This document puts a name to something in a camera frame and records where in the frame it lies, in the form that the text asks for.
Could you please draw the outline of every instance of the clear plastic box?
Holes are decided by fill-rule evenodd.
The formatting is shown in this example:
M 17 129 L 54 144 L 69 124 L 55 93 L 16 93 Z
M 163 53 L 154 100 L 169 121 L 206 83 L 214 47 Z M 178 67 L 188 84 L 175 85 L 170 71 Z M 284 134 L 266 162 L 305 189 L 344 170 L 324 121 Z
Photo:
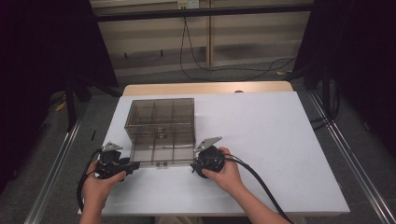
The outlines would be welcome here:
M 131 161 L 141 166 L 190 164 L 195 148 L 194 99 L 135 100 L 125 131 L 133 143 Z

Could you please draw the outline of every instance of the wire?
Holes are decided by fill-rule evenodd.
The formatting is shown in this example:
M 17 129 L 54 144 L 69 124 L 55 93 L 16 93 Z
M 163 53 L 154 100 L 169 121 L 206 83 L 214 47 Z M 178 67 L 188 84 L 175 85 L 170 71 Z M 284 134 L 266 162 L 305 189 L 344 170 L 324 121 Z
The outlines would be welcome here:
M 282 210 L 282 208 L 280 207 L 280 205 L 277 203 L 274 195 L 271 193 L 271 191 L 268 189 L 268 187 L 265 185 L 264 181 L 262 180 L 262 178 L 259 176 L 259 174 L 257 174 L 257 172 L 255 170 L 253 170 L 253 168 L 251 168 L 249 165 L 247 165 L 246 163 L 244 163 L 243 161 L 241 161 L 239 158 L 231 155 L 231 154 L 223 154 L 225 156 L 232 156 L 233 159 L 231 158 L 206 158 L 207 160 L 224 160 L 224 161 L 233 161 L 236 162 L 240 165 L 242 165 L 245 169 L 247 169 L 256 179 L 257 181 L 259 181 L 260 185 L 262 186 L 262 188 L 264 189 L 264 191 L 267 193 L 268 197 L 270 198 L 271 202 L 274 204 L 277 212 L 283 217 L 285 218 L 290 224 L 292 224 L 293 222 L 289 219 L 289 217 L 285 214 L 285 212 Z
M 323 118 L 312 119 L 312 120 L 309 121 L 311 123 L 314 123 L 314 122 L 325 120 L 322 124 L 320 124 L 319 126 L 313 128 L 314 131 L 323 128 L 324 126 L 330 124 L 332 121 L 335 120 L 335 118 L 338 115 L 339 109 L 340 109 L 340 103 L 341 103 L 341 99 L 340 98 L 341 98 L 340 90 L 339 90 L 338 87 L 336 87 L 335 94 L 332 97 L 332 111 L 331 111 L 331 114 L 327 115 L 327 116 L 325 116 Z
M 189 42 L 190 42 L 190 50 L 191 50 L 192 58 L 194 59 L 194 62 L 197 64 L 197 66 L 198 66 L 199 68 L 201 68 L 202 70 L 205 70 L 206 72 L 218 72 L 218 71 L 228 71 L 228 70 L 243 70 L 243 71 L 261 72 L 260 74 L 258 74 L 258 75 L 255 76 L 255 77 L 249 77 L 249 78 L 245 78 L 245 79 L 241 79 L 241 80 L 236 80 L 236 81 L 248 81 L 248 80 L 251 80 L 251 79 L 254 79 L 254 78 L 263 76 L 263 75 L 265 75 L 266 73 L 268 73 L 268 72 L 270 72 L 270 71 L 276 71 L 276 70 L 278 70 L 278 69 L 281 69 L 281 68 L 285 67 L 286 65 L 288 65 L 289 63 L 291 63 L 294 59 L 296 59 L 296 57 L 293 57 L 293 58 L 284 58 L 284 59 L 275 60 L 275 61 L 271 62 L 270 66 L 269 66 L 267 69 L 238 68 L 238 67 L 234 67 L 234 68 L 218 68 L 218 69 L 214 69 L 214 68 L 212 68 L 212 69 L 204 68 L 204 67 L 202 67 L 202 66 L 197 62 L 197 60 L 196 60 L 196 58 L 195 58 L 195 54 L 194 54 L 193 49 L 192 49 L 192 42 L 191 42 L 191 36 L 190 36 L 189 26 L 188 26 L 188 24 L 187 24 L 186 18 L 184 18 L 184 28 L 183 28 L 183 36 L 182 36 L 182 39 L 181 39 L 181 48 L 180 48 L 180 54 L 179 54 L 179 58 L 180 58 L 179 63 L 180 63 L 180 69 L 181 69 L 181 71 L 183 72 L 183 74 L 184 74 L 186 77 L 189 77 L 189 78 L 192 78 L 192 79 L 205 80 L 205 81 L 218 81 L 218 80 L 213 80 L 213 79 L 210 79 L 210 78 L 191 77 L 191 76 L 187 75 L 187 73 L 186 73 L 186 71 L 184 70 L 183 65 L 182 65 L 182 54 L 183 54 L 184 37 L 185 37 L 186 31 L 187 31 L 187 36 L 188 36 Z M 279 62 L 279 61 L 287 61 L 287 62 L 286 62 L 285 64 L 283 64 L 282 66 L 280 66 L 280 67 L 272 68 L 272 66 L 274 65 L 274 63 Z

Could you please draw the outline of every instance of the white tabletop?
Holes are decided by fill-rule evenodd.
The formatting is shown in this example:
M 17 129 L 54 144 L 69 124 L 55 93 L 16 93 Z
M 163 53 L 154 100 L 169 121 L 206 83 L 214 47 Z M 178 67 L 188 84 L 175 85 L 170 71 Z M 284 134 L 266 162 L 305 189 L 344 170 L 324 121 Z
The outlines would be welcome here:
M 197 144 L 222 136 L 227 147 L 263 179 L 291 215 L 336 216 L 349 208 L 296 92 L 122 96 L 104 145 L 111 141 L 130 156 L 124 130 L 132 100 L 194 98 Z M 243 167 L 247 188 L 275 211 L 259 182 Z M 236 201 L 190 166 L 140 168 L 111 191 L 103 215 L 244 216 Z

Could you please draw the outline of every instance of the metal frame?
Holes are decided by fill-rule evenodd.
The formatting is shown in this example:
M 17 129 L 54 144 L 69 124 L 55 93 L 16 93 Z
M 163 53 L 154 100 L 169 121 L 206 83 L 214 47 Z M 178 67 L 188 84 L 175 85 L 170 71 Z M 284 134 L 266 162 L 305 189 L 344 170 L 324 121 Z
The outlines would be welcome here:
M 364 171 L 363 167 L 358 161 L 358 158 L 356 158 L 355 154 L 353 153 L 352 148 L 347 143 L 347 140 L 344 138 L 335 122 L 333 120 L 327 119 L 325 108 L 323 108 L 323 103 L 320 101 L 318 94 L 311 91 L 309 95 L 319 114 L 327 123 L 326 126 L 329 129 L 335 144 L 340 149 L 340 152 L 346 160 L 346 163 L 349 165 L 350 170 L 356 177 L 361 189 L 364 191 L 367 199 L 370 201 L 381 222 L 384 224 L 396 223 L 395 216 L 390 211 L 386 200 L 383 198 L 378 189 L 375 187 L 374 183 L 371 181 L 370 177 Z
M 262 7 L 209 7 L 185 10 L 162 10 L 162 11 L 144 11 L 131 12 L 110 15 L 93 15 L 86 17 L 74 17 L 62 19 L 58 22 L 103 22 L 103 21 L 137 21 L 151 19 L 169 19 L 184 17 L 203 17 L 203 16 L 225 16 L 225 15 L 242 15 L 242 14 L 262 14 L 262 13 L 280 13 L 280 12 L 299 12 L 311 11 L 319 7 L 338 7 L 338 4 L 296 4 L 296 5 L 276 5 Z

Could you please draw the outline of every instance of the human hand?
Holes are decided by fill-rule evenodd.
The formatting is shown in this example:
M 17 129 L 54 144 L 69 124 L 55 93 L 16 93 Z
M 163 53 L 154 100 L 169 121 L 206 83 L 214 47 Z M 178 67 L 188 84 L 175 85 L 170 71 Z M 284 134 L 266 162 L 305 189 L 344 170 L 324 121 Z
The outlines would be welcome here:
M 84 197 L 84 206 L 97 206 L 100 209 L 105 207 L 107 196 L 110 194 L 111 188 L 120 182 L 125 176 L 126 172 L 122 171 L 108 179 L 99 179 L 95 177 L 95 168 L 98 161 L 90 164 L 87 171 L 87 179 L 85 180 L 82 194 Z
M 219 150 L 223 154 L 230 154 L 230 150 L 226 147 L 219 147 Z M 218 173 L 203 169 L 203 174 L 216 181 L 218 186 L 234 195 L 238 190 L 244 189 L 245 185 L 242 182 L 241 175 L 239 174 L 238 165 L 234 161 L 225 161 L 224 167 Z

